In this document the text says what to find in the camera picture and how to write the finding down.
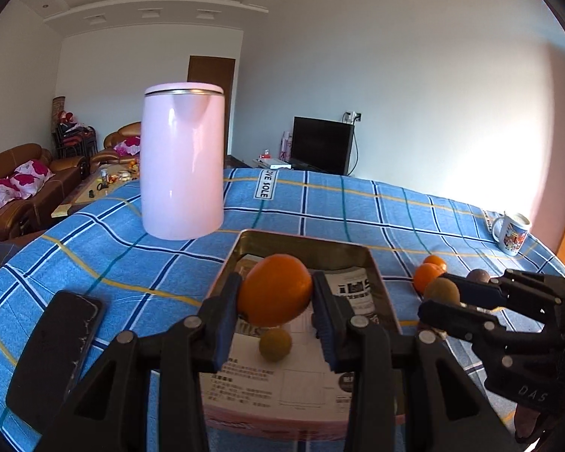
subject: label tag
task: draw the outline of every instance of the label tag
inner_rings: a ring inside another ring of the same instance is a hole
[[[481,210],[481,212],[483,212],[483,217],[486,221],[487,232],[492,232],[492,221],[490,220],[490,216],[487,215],[487,212],[485,212],[483,209]]]
[[[260,179],[257,181],[257,188],[253,198],[261,200],[272,200],[274,198],[274,189],[276,188],[276,170],[262,170]]]

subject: small orange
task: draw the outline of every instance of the small orange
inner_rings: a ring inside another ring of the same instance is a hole
[[[282,328],[270,328],[260,337],[260,353],[269,362],[278,362],[291,353],[293,339]]]
[[[434,265],[437,265],[438,267],[441,267],[444,272],[447,272],[447,265],[445,260],[437,255],[429,255],[423,260],[423,263],[432,263]]]
[[[273,327],[304,312],[312,297],[312,277],[301,260],[278,253],[261,260],[238,291],[237,310],[255,326]]]
[[[429,285],[429,282],[436,279],[444,272],[445,270],[443,270],[438,265],[434,265],[432,263],[423,263],[423,265],[420,265],[414,271],[414,275],[412,277],[412,285],[414,286],[416,291],[422,295],[425,292],[426,286]]]

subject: coffee table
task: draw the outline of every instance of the coffee table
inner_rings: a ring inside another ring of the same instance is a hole
[[[120,163],[113,165],[103,165],[96,172],[91,173],[88,178],[86,178],[80,185],[78,185],[60,205],[52,212],[51,216],[53,218],[67,217],[68,215],[75,214],[80,209],[83,209],[87,205],[91,204],[95,200],[102,199],[105,196],[112,195],[122,185],[127,182],[117,181],[109,185],[109,188],[103,188],[98,190],[98,184],[101,182],[101,170],[107,169],[109,175],[120,172],[122,170],[128,170],[128,164]],[[139,178],[138,173],[132,173],[132,179],[136,180]],[[90,197],[90,191],[93,191],[94,197]]]

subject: wall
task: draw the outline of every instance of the wall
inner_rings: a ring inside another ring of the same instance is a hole
[[[103,29],[63,41],[56,92],[65,108],[93,126],[99,143],[142,118],[145,90],[186,81],[191,55],[238,60],[243,32],[222,27],[149,24]],[[230,134],[234,117],[232,94]]]
[[[565,33],[542,0],[288,0],[242,61],[240,159],[277,151],[293,116],[359,111],[356,176],[521,211],[558,245]]]
[[[0,152],[52,147],[50,115],[61,37],[19,0],[0,14]]]

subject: ceiling light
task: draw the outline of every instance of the ceiling light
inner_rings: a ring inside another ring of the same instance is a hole
[[[107,21],[107,18],[104,15],[92,15],[90,17],[84,17],[84,20],[90,25],[98,25],[105,23]]]
[[[161,8],[141,8],[139,9],[140,18],[159,18],[161,10]]]
[[[197,8],[197,16],[195,18],[202,18],[203,20],[215,20],[215,14],[221,14],[220,10],[203,10]]]

